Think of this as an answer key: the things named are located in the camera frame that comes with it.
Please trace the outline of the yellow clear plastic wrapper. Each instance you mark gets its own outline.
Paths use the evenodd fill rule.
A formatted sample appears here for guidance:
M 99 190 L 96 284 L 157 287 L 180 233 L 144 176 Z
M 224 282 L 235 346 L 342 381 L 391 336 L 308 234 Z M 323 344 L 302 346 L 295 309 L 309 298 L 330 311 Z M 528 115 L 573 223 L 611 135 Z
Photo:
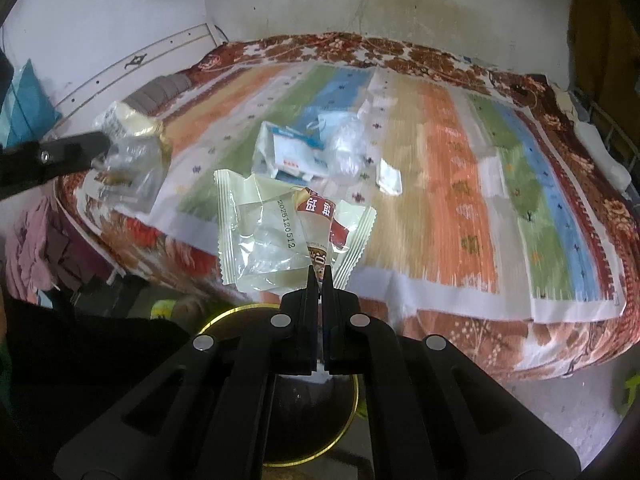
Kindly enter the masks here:
M 111 142 L 92 166 L 102 178 L 98 196 L 110 206 L 148 214 L 168 174 L 172 142 L 164 123 L 125 102 L 113 102 L 94 121 Z

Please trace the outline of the small silver sachet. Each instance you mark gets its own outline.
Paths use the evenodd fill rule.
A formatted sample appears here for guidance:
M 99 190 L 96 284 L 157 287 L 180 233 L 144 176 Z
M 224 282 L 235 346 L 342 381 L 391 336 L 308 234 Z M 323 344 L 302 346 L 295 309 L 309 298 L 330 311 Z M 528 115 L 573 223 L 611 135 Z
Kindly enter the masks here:
M 378 189 L 388 196 L 399 196 L 402 194 L 400 171 L 390 166 L 390 164 L 382 158 L 376 165 L 375 182 Z

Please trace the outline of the white green medicine box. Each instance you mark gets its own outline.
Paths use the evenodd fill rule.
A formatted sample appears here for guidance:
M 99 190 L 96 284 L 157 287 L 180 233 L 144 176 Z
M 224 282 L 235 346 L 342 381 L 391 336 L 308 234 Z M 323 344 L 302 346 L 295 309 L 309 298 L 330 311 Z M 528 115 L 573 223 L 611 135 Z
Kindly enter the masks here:
M 323 149 L 318 134 L 310 136 L 290 127 L 262 122 L 254 147 L 252 173 L 275 179 L 278 174 L 285 174 L 304 182 L 326 179 L 330 172 Z

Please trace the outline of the clear plastic bag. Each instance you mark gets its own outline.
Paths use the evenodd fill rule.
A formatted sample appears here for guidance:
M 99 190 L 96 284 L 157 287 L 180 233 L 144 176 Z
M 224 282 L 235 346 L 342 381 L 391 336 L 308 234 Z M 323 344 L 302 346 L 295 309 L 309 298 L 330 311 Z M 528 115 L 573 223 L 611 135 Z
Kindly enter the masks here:
M 357 114 L 333 114 L 326 121 L 324 157 L 329 177 L 341 182 L 355 182 L 366 168 L 369 136 Z

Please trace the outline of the dark round trash bin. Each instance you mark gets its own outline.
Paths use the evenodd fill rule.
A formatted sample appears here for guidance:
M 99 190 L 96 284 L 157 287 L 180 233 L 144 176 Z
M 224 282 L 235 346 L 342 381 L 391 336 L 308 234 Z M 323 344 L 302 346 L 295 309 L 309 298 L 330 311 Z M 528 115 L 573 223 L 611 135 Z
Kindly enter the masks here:
M 352 424 L 358 401 L 358 378 L 333 376 L 322 364 L 309 376 L 278 376 L 265 465 L 299 466 L 328 452 Z

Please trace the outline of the white bed headboard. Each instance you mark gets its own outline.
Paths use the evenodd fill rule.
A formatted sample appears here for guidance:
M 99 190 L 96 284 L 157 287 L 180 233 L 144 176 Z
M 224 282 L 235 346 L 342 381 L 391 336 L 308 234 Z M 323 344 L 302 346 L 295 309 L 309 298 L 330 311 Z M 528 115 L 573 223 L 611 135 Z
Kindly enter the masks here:
M 122 58 L 55 105 L 62 118 L 47 134 L 46 140 L 89 131 L 94 118 L 111 102 L 123 101 L 158 76 L 191 67 L 221 43 L 220 36 L 205 23 L 155 41 Z

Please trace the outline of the teal tote bag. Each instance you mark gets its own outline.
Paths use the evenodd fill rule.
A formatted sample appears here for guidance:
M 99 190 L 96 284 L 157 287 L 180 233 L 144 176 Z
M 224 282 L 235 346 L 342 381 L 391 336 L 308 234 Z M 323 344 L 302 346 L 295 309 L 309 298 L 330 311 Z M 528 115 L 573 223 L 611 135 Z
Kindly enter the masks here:
M 1 107 L 1 146 L 41 140 L 62 114 L 51 104 L 28 60 L 13 77 Z

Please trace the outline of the pink cloth pile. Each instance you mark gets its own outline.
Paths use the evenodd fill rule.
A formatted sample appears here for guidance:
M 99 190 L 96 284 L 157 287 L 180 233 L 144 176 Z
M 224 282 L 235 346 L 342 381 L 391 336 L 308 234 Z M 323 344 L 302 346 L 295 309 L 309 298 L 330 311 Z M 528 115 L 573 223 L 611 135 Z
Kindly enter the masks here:
M 6 240 L 6 287 L 12 297 L 36 304 L 38 292 L 78 284 L 64 266 L 68 237 L 54 222 L 49 197 L 21 213 Z

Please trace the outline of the striped colourful woven mat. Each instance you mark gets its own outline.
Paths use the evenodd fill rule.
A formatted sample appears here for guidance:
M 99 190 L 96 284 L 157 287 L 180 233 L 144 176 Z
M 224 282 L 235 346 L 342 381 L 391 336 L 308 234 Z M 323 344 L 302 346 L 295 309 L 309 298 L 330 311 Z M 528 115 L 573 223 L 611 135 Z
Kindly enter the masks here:
M 366 168 L 355 182 L 285 174 L 281 181 L 376 210 L 348 281 L 355 292 L 404 312 L 494 321 L 588 323 L 623 314 L 622 254 L 578 188 L 570 156 L 540 123 L 503 100 L 379 68 L 225 70 L 164 109 L 174 152 L 148 214 L 102 202 L 96 171 L 76 190 L 78 211 L 107 243 L 117 220 L 138 219 L 216 255 L 214 173 L 253 175 L 262 122 L 297 130 L 328 110 L 357 113 L 366 126 Z M 400 171 L 401 195 L 378 189 L 381 158 Z

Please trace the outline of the white foam pieces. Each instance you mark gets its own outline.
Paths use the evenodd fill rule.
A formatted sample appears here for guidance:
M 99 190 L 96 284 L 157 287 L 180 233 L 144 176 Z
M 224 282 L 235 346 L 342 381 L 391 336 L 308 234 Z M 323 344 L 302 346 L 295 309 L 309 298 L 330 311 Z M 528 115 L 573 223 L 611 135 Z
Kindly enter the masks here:
M 631 185 L 631 175 L 628 170 L 610 155 L 600 137 L 598 129 L 589 122 L 576 122 L 575 134 L 587 152 L 594 160 L 606 180 L 617 191 L 625 192 Z

